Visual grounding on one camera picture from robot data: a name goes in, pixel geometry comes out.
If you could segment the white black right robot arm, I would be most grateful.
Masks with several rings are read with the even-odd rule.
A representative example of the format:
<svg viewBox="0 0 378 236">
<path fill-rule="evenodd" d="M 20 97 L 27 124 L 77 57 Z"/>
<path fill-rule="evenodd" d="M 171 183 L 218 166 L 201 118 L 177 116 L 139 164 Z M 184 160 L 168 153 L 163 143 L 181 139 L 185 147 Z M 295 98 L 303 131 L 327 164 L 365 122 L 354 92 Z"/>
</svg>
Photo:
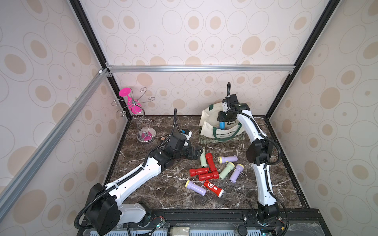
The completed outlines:
<svg viewBox="0 0 378 236">
<path fill-rule="evenodd" d="M 222 100 L 222 111 L 217 120 L 221 123 L 238 121 L 246 131 L 250 146 L 246 158 L 252 164 L 258 184 L 257 220 L 260 225 L 268 226 L 280 216 L 279 205 L 284 204 L 273 192 L 270 166 L 277 165 L 282 157 L 279 145 L 268 138 L 252 116 L 246 103 L 240 103 L 237 95 L 231 93 L 231 83 L 226 87 L 226 97 Z"/>
</svg>

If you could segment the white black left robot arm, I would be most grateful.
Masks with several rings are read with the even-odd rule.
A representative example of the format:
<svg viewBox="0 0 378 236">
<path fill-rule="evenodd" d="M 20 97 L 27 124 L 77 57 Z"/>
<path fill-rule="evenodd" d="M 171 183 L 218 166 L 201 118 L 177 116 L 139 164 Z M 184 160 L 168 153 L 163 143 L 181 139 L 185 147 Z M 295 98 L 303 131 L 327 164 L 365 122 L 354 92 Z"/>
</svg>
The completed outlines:
<svg viewBox="0 0 378 236">
<path fill-rule="evenodd" d="M 182 158 L 199 160 L 205 157 L 204 148 L 193 146 L 191 137 L 190 130 L 179 128 L 175 114 L 168 137 L 149 151 L 142 164 L 105 186 L 98 183 L 90 189 L 85 206 L 74 220 L 75 228 L 94 228 L 103 236 L 118 224 L 148 221 L 150 216 L 143 205 L 125 205 L 124 201 L 144 183 L 161 174 L 176 161 Z"/>
</svg>

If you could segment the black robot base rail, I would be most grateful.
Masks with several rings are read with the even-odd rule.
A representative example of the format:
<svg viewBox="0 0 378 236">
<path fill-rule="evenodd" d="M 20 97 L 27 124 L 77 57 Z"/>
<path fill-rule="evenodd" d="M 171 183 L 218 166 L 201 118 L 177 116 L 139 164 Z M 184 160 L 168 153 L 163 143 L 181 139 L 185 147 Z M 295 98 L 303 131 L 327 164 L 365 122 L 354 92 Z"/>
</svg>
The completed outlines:
<svg viewBox="0 0 378 236">
<path fill-rule="evenodd" d="M 82 210 L 74 222 L 80 233 L 95 231 L 104 236 L 121 226 L 144 231 L 151 236 L 166 227 L 172 236 L 174 229 L 188 227 L 190 231 L 205 230 L 210 236 L 216 231 L 231 230 L 231 234 L 247 235 L 249 230 L 274 236 L 329 236 L 331 233 L 318 209 L 281 209 L 278 216 L 263 222 L 258 211 L 248 209 L 150 209 L 145 204 L 105 204 Z"/>
</svg>

